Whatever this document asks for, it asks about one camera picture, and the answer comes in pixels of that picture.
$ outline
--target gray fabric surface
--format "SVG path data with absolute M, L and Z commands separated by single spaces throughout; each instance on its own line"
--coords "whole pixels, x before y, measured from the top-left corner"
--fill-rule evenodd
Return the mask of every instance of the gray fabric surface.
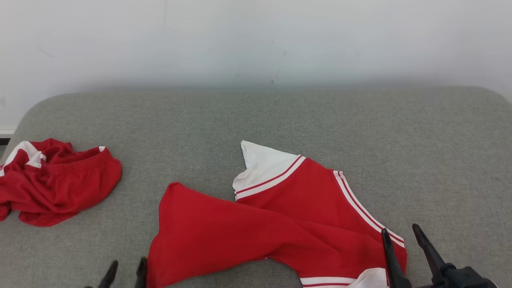
M 406 240 L 408 276 L 428 284 L 418 223 L 445 260 L 512 283 L 512 106 L 480 88 L 287 92 L 111 92 L 53 97 L 22 120 L 22 140 L 78 150 L 108 146 L 122 181 L 99 205 L 51 228 L 0 223 L 2 287 L 97 285 L 119 260 L 115 287 L 133 286 L 173 181 L 233 201 L 242 139 L 342 170 L 359 201 Z M 271 260 L 175 287 L 300 287 Z

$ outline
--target clothing pile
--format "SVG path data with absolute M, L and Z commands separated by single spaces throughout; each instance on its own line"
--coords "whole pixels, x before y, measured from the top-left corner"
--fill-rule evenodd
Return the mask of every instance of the clothing pile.
M 303 287 L 388 287 L 385 227 L 341 171 L 247 141 L 242 151 L 247 170 L 233 182 L 236 202 L 167 187 L 147 258 L 149 288 L 268 258 L 294 269 Z M 24 141 L 0 167 L 0 220 L 19 210 L 25 223 L 58 224 L 101 202 L 120 177 L 106 147 L 74 152 L 54 139 Z M 403 238 L 389 233 L 404 271 Z

